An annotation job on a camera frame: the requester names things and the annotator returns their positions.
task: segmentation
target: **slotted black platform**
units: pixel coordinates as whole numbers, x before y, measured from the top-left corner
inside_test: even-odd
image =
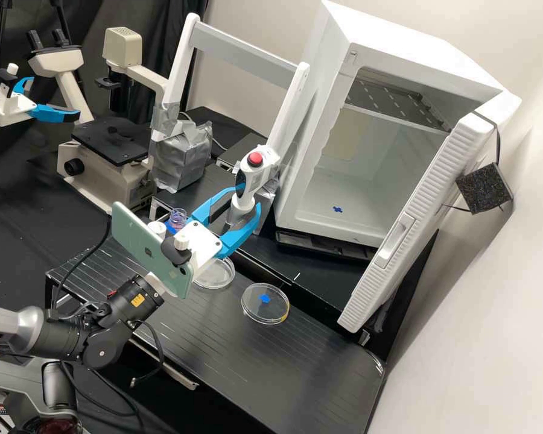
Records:
[[[48,285],[80,256],[50,270]],[[111,238],[66,287],[83,301],[103,299],[135,273],[145,270]],[[280,325],[253,322],[240,306],[251,283],[237,273],[223,292],[193,287],[184,300],[168,297],[150,318],[167,358],[276,433],[364,433],[383,384],[382,365],[293,306]],[[136,338],[153,344],[146,330]]]
[[[119,167],[147,156],[151,130],[112,116],[77,125],[72,138]]]

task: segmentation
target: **petri dish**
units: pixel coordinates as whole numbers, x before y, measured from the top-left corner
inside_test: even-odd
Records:
[[[201,288],[223,289],[231,283],[235,277],[235,267],[230,258],[215,259],[203,272],[197,276],[193,283]]]
[[[254,283],[241,296],[243,312],[260,324],[284,322],[290,311],[290,301],[279,288],[268,283]]]

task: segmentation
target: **black foam pad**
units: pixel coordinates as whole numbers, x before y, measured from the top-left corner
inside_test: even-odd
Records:
[[[456,183],[472,214],[513,200],[513,193],[495,163],[461,176]]]

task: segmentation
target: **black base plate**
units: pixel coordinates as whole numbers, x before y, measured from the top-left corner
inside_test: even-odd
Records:
[[[72,138],[120,167],[146,158],[151,130],[126,118],[105,117],[74,127]]]

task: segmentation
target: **black backdrop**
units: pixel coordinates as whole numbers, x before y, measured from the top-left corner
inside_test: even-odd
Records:
[[[65,0],[64,9],[72,41],[83,46],[84,65],[80,74],[84,82],[87,101],[95,116],[109,115],[109,94],[97,88],[94,80],[107,74],[101,57],[104,30],[107,27],[125,26],[143,37],[143,64],[155,72],[168,76],[177,49],[177,42],[189,12],[203,15],[207,0]],[[19,77],[33,75],[26,56],[30,46],[26,39],[28,30],[36,30],[45,46],[54,44],[52,30],[60,24],[49,0],[13,0],[7,12],[0,68],[10,62],[19,66]],[[136,123],[150,120],[153,92],[135,84],[132,89],[128,117]],[[32,99],[37,102],[64,105],[54,79],[37,78],[33,84]],[[34,124],[21,124],[0,128],[0,155]],[[71,125],[33,125],[45,137],[45,146],[56,146],[68,140]]]

